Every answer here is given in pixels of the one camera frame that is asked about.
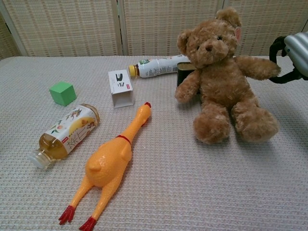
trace teddy bear ear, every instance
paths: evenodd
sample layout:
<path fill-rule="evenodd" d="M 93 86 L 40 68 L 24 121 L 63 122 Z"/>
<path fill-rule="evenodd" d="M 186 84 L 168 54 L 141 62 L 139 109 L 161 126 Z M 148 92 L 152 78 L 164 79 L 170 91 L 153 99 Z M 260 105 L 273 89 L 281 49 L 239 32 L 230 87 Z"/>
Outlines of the teddy bear ear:
<path fill-rule="evenodd" d="M 185 30 L 178 36 L 177 46 L 183 55 L 186 55 L 187 41 L 191 30 Z"/>
<path fill-rule="evenodd" d="M 217 11 L 216 18 L 227 21 L 234 28 L 242 25 L 241 19 L 233 7 L 227 7 L 226 9 Z"/>

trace teddy bear arm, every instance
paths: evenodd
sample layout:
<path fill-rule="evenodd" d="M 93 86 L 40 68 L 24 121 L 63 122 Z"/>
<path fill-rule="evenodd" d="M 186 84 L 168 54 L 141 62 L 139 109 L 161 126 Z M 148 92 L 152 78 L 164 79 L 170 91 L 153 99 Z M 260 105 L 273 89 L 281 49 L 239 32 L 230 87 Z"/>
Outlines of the teddy bear arm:
<path fill-rule="evenodd" d="M 177 86 L 175 98 L 180 103 L 187 103 L 192 97 L 197 94 L 200 89 L 200 71 L 191 72 L 183 82 Z"/>
<path fill-rule="evenodd" d="M 268 59 L 251 56 L 237 56 L 234 58 L 242 73 L 250 78 L 265 80 L 277 76 L 280 67 Z"/>

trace rubber chicken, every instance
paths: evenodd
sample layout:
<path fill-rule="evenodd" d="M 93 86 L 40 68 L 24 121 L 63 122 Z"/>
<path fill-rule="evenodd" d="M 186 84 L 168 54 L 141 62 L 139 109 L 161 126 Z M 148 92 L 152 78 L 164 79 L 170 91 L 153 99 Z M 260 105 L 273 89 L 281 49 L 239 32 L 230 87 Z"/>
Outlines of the rubber chicken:
<path fill-rule="evenodd" d="M 101 145 L 88 159 L 85 165 L 85 177 L 71 203 L 60 216 L 60 225 L 72 221 L 80 200 L 93 186 L 96 186 L 103 188 L 101 198 L 92 216 L 79 228 L 83 231 L 93 230 L 108 201 L 118 189 L 126 166 L 131 160 L 131 142 L 150 116 L 151 104 L 146 102 L 137 110 L 136 117 L 125 131 Z"/>

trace brown teddy bear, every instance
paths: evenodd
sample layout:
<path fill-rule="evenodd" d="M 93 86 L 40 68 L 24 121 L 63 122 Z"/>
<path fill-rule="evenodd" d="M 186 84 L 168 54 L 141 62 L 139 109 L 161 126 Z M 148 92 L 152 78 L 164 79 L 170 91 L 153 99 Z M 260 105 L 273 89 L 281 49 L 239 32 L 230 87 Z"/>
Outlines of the brown teddy bear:
<path fill-rule="evenodd" d="M 193 127 L 198 140 L 217 143 L 229 136 L 229 112 L 237 132 L 249 142 L 267 141 L 279 129 L 276 118 L 259 106 L 246 77 L 264 80 L 277 76 L 274 62 L 251 56 L 234 57 L 241 20 L 232 7 L 215 19 L 200 23 L 178 36 L 177 46 L 196 68 L 177 87 L 175 98 L 188 102 L 199 90 L 202 111 Z"/>

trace green cube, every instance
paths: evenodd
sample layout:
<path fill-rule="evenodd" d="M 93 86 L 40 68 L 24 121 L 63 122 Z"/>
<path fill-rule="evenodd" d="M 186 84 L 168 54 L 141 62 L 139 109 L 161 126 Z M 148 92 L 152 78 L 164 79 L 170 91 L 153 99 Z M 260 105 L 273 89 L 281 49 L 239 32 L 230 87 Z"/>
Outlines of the green cube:
<path fill-rule="evenodd" d="M 49 92 L 53 100 L 63 106 L 69 105 L 76 99 L 76 94 L 72 84 L 59 82 L 53 85 Z"/>

